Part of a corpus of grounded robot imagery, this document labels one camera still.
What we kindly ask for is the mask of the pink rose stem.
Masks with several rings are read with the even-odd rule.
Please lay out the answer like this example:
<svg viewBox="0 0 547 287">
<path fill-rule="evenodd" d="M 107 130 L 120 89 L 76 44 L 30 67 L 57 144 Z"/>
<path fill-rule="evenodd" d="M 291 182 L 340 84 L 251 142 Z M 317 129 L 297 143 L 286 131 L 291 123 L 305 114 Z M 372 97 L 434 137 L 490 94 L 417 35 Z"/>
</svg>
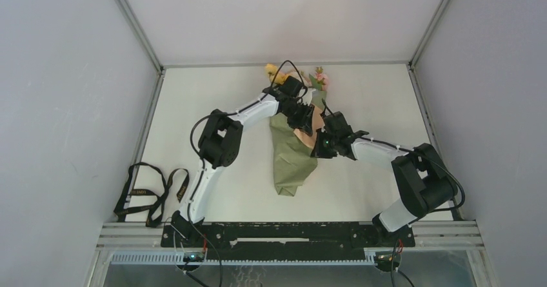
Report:
<svg viewBox="0 0 547 287">
<path fill-rule="evenodd" d="M 312 88 L 320 91 L 327 91 L 330 80 L 329 77 L 324 72 L 322 66 L 315 67 L 314 71 L 308 74 L 308 78 L 311 82 Z"/>
</svg>

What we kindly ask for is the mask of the yellow flower stem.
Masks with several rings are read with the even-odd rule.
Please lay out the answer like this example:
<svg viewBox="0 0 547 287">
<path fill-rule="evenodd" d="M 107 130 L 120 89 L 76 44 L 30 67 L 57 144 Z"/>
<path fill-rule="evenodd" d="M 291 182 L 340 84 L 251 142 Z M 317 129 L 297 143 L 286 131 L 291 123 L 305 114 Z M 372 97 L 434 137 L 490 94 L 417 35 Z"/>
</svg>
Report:
<svg viewBox="0 0 547 287">
<path fill-rule="evenodd" d="M 268 63 L 264 70 L 270 80 L 273 84 L 283 84 L 286 81 L 286 78 L 288 77 L 288 74 L 282 72 L 278 66 L 275 66 L 274 64 Z"/>
</svg>

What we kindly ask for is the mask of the green orange wrapping paper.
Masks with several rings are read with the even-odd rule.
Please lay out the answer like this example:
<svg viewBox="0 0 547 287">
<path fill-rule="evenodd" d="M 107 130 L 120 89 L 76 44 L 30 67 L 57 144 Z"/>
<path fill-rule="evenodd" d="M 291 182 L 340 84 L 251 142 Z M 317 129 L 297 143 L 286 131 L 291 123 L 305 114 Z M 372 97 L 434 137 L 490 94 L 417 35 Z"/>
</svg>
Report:
<svg viewBox="0 0 547 287">
<path fill-rule="evenodd" d="M 297 72 L 292 70 L 288 75 L 297 78 Z M 323 99 L 327 91 L 310 88 L 306 102 L 315 106 L 313 111 L 313 135 L 292 129 L 287 125 L 287 118 L 277 114 L 270 118 L 270 131 L 273 144 L 273 185 L 280 196 L 293 197 L 310 174 L 317 168 L 316 158 L 311 152 L 316 140 L 316 130 L 324 126 L 321 113 L 324 110 Z"/>
</svg>

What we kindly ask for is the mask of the black printed ribbon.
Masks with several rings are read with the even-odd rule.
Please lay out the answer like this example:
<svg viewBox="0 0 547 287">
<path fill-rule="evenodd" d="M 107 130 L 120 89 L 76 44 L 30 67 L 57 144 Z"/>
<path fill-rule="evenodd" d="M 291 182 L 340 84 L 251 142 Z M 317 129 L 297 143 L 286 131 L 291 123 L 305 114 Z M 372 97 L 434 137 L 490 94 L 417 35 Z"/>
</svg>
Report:
<svg viewBox="0 0 547 287">
<path fill-rule="evenodd" d="M 160 176 L 161 184 L 163 187 L 162 193 L 155 193 L 148 188 L 132 188 L 131 183 L 135 175 L 134 170 L 140 167 L 148 167 L 155 171 Z M 176 191 L 175 196 L 177 202 L 180 204 L 184 194 L 186 193 L 190 184 L 190 174 L 186 168 L 176 168 L 169 174 L 168 177 L 164 175 L 162 170 L 152 164 L 145 162 L 138 162 L 132 164 L 128 168 L 128 177 L 123 186 L 123 191 L 114 207 L 113 213 L 117 217 L 118 223 L 124 223 L 129 215 L 135 213 L 146 212 L 146 219 L 144 225 L 147 228 L 157 228 L 163 223 L 164 215 L 166 213 L 166 203 L 170 195 L 170 189 L 174 185 L 174 179 L 178 172 L 183 171 L 185 173 L 184 179 Z M 129 206 L 125 207 L 128 197 L 155 197 L 155 201 L 151 204 Z"/>
</svg>

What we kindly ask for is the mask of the pink white flower stem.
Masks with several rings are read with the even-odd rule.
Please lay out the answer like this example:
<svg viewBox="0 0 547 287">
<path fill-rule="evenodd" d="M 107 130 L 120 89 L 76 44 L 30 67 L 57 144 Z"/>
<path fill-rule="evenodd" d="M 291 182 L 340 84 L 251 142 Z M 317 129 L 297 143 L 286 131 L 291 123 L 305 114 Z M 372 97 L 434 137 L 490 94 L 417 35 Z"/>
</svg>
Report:
<svg viewBox="0 0 547 287">
<path fill-rule="evenodd" d="M 302 82 L 305 84 L 305 86 L 306 86 L 307 88 L 313 88 L 313 83 L 312 83 L 311 80 L 309 79 L 308 74 L 307 74 L 306 72 L 304 72 L 304 71 L 302 71 L 302 70 L 299 70 L 299 71 L 297 72 L 297 75 L 298 75 L 297 78 L 298 78 L 300 81 L 302 81 Z"/>
</svg>

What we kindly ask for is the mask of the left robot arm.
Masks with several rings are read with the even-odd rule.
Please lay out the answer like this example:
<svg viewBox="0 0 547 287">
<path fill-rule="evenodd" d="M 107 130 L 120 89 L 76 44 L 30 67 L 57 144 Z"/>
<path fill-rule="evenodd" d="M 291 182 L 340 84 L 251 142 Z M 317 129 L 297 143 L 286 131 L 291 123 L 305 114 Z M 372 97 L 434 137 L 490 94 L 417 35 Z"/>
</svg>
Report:
<svg viewBox="0 0 547 287">
<path fill-rule="evenodd" d="M 190 143 L 199 158 L 199 170 L 172 216 L 179 241 L 194 246 L 201 240 L 199 224 L 204 221 L 206 202 L 224 169 L 236 160 L 246 130 L 263 119 L 283 114 L 290 128 L 312 134 L 313 92 L 303 80 L 288 76 L 283 84 L 271 84 L 241 108 L 232 112 L 215 109 L 202 118 L 205 126 L 201 136 Z"/>
</svg>

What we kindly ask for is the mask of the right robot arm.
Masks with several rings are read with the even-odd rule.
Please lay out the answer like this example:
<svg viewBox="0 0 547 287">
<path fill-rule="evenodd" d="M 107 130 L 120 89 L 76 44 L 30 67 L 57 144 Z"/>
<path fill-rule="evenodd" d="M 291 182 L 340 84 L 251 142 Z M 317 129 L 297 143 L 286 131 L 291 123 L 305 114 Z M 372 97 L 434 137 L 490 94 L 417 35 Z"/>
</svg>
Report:
<svg viewBox="0 0 547 287">
<path fill-rule="evenodd" d="M 353 131 L 341 112 L 323 111 L 321 118 L 324 125 L 316 131 L 312 157 L 342 156 L 372 163 L 393 174 L 399 198 L 373 218 L 376 243 L 391 245 L 402 227 L 430 213 L 444 211 L 442 205 L 457 195 L 465 200 L 461 183 L 447 170 L 431 144 L 405 148 L 375 139 L 368 132 Z"/>
</svg>

